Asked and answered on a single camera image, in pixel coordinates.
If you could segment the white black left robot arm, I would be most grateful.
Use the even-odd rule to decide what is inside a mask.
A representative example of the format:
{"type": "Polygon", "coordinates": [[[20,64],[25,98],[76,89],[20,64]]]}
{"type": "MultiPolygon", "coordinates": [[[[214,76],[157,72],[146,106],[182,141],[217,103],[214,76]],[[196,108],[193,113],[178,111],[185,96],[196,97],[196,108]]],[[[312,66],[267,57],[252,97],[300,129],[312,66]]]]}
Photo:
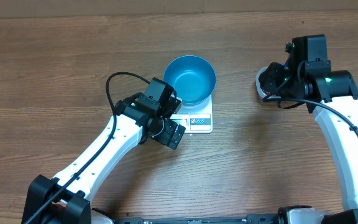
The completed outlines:
{"type": "Polygon", "coordinates": [[[113,223],[91,207],[94,196],[117,163],[134,147],[153,139],[176,149],[185,127],[171,120],[181,106],[172,86],[153,78],[113,108],[103,132],[52,179],[37,176],[29,186],[23,223],[113,223]]]}

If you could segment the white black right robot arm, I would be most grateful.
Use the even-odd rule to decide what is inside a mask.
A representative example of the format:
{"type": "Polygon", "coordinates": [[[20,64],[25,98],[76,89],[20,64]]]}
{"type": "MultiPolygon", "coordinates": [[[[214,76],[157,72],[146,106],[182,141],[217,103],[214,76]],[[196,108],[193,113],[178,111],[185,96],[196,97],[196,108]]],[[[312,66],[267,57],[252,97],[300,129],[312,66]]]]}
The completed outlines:
{"type": "Polygon", "coordinates": [[[343,211],[335,214],[311,206],[281,207],[274,223],[358,223],[358,87],[347,70],[333,71],[323,34],[295,37],[285,46],[285,63],[272,62],[256,76],[263,102],[306,105],[321,128],[336,167],[343,211]]]}

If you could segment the white digital kitchen scale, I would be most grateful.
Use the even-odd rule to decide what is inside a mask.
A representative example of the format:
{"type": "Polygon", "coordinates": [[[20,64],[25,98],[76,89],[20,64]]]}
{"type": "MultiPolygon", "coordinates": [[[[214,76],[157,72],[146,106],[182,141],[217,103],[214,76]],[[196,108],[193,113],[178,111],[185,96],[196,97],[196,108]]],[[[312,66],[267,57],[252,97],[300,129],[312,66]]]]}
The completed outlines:
{"type": "Polygon", "coordinates": [[[174,120],[186,128],[185,134],[210,134],[213,131],[212,96],[197,105],[182,105],[177,113],[171,115],[174,120]]]}

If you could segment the blue metal bowl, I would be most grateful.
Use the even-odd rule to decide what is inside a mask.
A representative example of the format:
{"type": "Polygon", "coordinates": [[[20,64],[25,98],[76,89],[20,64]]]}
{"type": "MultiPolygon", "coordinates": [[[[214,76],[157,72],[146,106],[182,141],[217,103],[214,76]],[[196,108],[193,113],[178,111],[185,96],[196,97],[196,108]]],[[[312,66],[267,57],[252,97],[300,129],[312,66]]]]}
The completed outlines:
{"type": "Polygon", "coordinates": [[[212,95],[217,85],[213,66],[196,55],[183,55],[170,62],[163,81],[177,91],[177,96],[187,106],[202,103],[212,95]]]}

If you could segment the clear plastic food container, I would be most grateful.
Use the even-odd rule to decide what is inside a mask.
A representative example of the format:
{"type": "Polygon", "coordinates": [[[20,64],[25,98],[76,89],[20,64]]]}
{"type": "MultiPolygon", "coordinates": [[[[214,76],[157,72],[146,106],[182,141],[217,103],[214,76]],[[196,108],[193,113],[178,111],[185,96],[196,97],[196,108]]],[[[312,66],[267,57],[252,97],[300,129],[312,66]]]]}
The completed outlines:
{"type": "Polygon", "coordinates": [[[270,92],[270,89],[275,90],[278,86],[282,83],[282,78],[278,74],[280,70],[283,69],[283,64],[279,63],[278,65],[273,66],[273,71],[271,71],[272,76],[264,76],[264,79],[262,82],[260,82],[260,76],[265,73],[266,70],[268,70],[270,66],[262,67],[256,75],[255,78],[255,85],[257,89],[258,96],[260,100],[263,100],[267,95],[263,93],[262,90],[270,92]]]}

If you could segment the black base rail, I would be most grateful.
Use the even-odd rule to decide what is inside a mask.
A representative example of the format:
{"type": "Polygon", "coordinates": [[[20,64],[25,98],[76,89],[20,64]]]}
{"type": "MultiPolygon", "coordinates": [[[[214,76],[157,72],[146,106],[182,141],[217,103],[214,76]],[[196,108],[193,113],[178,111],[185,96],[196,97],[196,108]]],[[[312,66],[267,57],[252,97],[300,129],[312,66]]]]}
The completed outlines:
{"type": "Polygon", "coordinates": [[[214,218],[120,218],[115,224],[284,224],[277,214],[250,214],[245,217],[214,218]]]}

